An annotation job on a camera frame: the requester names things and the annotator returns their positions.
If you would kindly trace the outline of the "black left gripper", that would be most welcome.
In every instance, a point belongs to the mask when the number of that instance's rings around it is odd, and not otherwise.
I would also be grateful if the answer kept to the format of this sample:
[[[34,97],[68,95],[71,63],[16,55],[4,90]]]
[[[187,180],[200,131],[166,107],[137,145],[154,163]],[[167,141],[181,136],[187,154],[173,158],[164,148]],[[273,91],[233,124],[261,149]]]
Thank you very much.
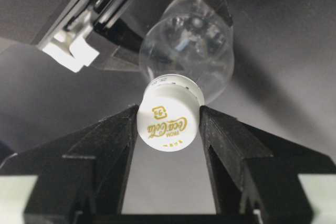
[[[72,72],[137,72],[143,38],[123,20],[133,0],[1,0],[1,41],[31,45]]]

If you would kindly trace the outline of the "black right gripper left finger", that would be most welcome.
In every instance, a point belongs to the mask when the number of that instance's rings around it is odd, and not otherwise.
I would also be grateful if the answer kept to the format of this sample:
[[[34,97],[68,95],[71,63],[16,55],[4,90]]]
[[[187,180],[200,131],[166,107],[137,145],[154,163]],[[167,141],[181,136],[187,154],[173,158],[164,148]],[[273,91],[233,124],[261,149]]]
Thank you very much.
[[[4,159],[1,223],[75,223],[82,213],[119,213],[138,109]]]

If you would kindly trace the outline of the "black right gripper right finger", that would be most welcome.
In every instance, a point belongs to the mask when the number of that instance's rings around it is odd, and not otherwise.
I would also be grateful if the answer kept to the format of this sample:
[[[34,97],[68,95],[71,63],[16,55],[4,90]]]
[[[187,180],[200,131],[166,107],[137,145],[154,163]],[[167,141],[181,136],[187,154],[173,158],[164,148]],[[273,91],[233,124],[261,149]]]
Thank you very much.
[[[200,108],[217,214],[245,223],[335,223],[335,163],[326,154]]]

